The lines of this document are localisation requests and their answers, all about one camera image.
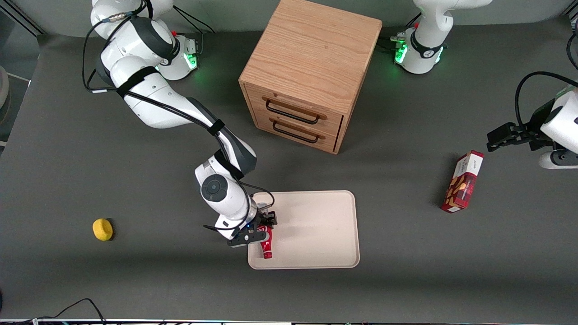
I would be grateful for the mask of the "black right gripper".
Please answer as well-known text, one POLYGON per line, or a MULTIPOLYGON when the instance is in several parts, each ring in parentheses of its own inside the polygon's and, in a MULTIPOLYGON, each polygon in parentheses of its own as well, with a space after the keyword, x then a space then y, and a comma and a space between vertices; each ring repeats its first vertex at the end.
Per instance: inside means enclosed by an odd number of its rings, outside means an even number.
POLYGON ((266 213, 258 212, 254 219, 243 227, 243 242, 264 242, 268 240, 269 230, 277 225, 275 211, 266 213))

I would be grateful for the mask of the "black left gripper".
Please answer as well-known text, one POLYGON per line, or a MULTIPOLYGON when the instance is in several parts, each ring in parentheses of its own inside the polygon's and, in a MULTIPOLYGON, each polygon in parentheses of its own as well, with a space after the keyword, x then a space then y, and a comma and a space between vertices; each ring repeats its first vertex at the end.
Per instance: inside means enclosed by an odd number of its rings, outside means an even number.
MULTIPOLYGON (((541 126, 549 117, 554 104, 555 99, 551 99, 541 105, 534 111, 529 121, 523 123, 518 100, 515 101, 515 115, 522 130, 522 140, 527 140, 529 148, 533 152, 541 148, 552 147, 554 144, 551 137, 541 131, 541 126)), ((518 125, 515 123, 504 123, 487 134, 487 150, 488 152, 495 152, 505 146, 518 145, 518 137, 518 125)))

